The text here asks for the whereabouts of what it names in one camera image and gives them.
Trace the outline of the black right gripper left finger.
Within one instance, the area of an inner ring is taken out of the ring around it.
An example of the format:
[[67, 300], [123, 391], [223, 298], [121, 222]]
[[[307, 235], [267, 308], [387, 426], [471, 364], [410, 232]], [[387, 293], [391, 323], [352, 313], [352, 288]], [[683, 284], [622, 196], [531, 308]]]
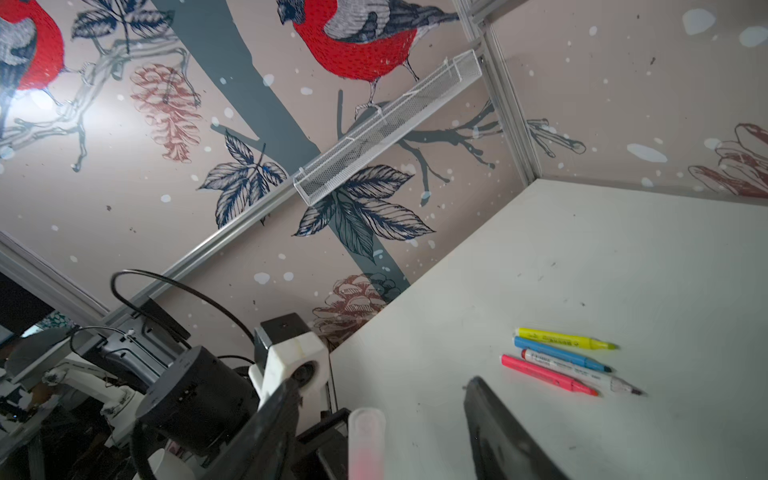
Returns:
[[300, 391], [285, 380], [251, 417], [203, 479], [294, 479]]

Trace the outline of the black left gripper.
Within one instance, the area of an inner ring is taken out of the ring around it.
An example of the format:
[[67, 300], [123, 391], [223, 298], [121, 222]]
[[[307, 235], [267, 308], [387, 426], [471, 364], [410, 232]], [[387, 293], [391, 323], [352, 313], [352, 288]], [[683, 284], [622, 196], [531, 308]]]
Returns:
[[296, 438], [291, 460], [293, 479], [344, 480], [349, 478], [348, 421], [351, 411], [342, 408]]

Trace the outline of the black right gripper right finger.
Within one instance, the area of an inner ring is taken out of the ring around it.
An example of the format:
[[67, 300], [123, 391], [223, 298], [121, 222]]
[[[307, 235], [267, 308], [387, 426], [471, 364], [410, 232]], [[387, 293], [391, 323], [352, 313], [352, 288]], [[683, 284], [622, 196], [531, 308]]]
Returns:
[[481, 377], [468, 382], [463, 406], [478, 479], [566, 477]]

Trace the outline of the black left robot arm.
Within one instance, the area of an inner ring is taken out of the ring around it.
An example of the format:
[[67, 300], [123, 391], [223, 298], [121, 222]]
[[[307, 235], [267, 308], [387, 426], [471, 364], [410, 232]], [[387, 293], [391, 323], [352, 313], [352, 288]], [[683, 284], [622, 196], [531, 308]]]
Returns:
[[273, 346], [256, 385], [203, 347], [184, 353], [149, 389], [129, 445], [138, 479], [193, 479], [169, 453], [149, 451], [158, 433], [209, 460], [206, 479], [347, 479], [350, 412], [328, 414], [298, 430], [302, 395], [324, 378], [325, 349]]

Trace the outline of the clear pen cap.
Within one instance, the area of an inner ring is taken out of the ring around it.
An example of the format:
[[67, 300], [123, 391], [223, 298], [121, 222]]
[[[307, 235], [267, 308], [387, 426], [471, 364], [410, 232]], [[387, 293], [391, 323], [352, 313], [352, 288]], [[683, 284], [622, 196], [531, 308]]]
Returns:
[[375, 408], [354, 410], [348, 419], [348, 479], [382, 480], [386, 419]]

